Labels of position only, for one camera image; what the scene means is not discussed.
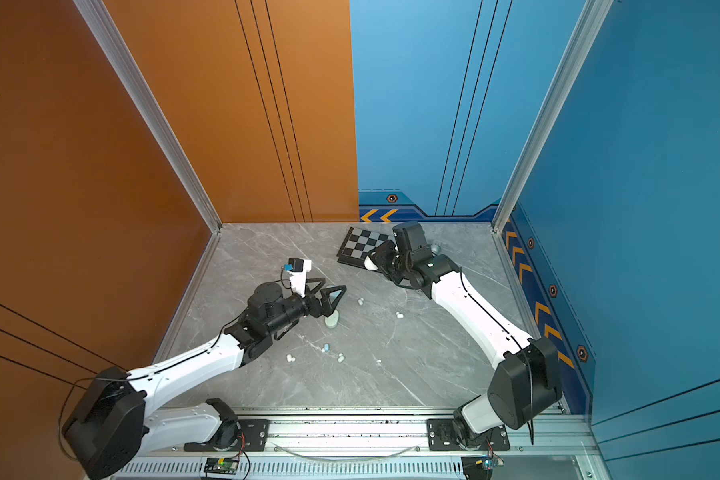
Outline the white earbud case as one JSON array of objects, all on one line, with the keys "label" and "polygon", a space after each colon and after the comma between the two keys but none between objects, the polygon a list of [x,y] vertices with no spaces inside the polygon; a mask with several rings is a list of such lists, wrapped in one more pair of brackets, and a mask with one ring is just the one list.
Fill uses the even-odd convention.
[{"label": "white earbud case", "polygon": [[377,271],[378,270],[377,265],[374,263],[374,261],[369,256],[367,256],[364,260],[364,267],[366,270],[369,270],[369,271]]},{"label": "white earbud case", "polygon": [[339,320],[340,312],[335,310],[331,315],[324,318],[324,323],[328,329],[335,329],[338,326]]}]

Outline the white earbud case front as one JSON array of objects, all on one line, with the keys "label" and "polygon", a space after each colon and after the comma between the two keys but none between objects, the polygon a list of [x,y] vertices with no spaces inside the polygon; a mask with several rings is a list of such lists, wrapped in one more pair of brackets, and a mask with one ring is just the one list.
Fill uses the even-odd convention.
[{"label": "white earbud case front", "polygon": [[369,256],[367,256],[364,260],[364,267],[366,270],[369,270],[369,271],[377,271],[378,270],[377,265],[374,263],[374,261]]}]

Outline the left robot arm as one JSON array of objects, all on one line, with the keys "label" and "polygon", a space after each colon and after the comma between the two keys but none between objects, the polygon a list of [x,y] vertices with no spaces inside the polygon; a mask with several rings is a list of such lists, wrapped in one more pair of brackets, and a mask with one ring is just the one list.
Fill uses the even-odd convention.
[{"label": "left robot arm", "polygon": [[304,317],[332,315],[347,288],[308,280],[303,293],[285,296],[280,283],[256,287],[246,308],[208,342],[153,365],[111,367],[90,379],[60,427],[90,479],[109,477],[140,454],[178,445],[195,451],[243,447],[237,414],[219,398],[184,408],[167,403],[261,356]]}]

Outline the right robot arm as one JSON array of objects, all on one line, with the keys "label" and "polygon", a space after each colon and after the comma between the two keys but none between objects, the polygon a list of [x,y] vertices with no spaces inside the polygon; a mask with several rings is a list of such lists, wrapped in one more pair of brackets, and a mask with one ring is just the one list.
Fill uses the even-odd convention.
[{"label": "right robot arm", "polygon": [[465,449],[478,449],[491,430],[517,430],[563,396],[558,349],[535,339],[507,320],[470,283],[461,267],[445,255],[399,251],[392,241],[372,250],[364,261],[397,286],[422,291],[453,316],[487,357],[494,373],[487,391],[458,407],[452,428]]}]

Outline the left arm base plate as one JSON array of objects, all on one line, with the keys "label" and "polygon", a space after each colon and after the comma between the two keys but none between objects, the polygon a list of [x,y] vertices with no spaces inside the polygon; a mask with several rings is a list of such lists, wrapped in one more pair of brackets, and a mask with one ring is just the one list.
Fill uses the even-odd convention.
[{"label": "left arm base plate", "polygon": [[224,420],[210,440],[185,443],[185,452],[262,452],[265,449],[270,422],[267,419]]}]

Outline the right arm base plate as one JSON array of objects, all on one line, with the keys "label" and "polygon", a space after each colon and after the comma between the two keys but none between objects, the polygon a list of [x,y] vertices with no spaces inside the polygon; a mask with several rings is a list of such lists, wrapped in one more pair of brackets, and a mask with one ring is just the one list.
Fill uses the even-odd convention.
[{"label": "right arm base plate", "polygon": [[509,437],[503,425],[494,427],[473,440],[462,438],[454,427],[452,418],[431,418],[426,421],[429,449],[437,452],[498,451],[511,449]]}]

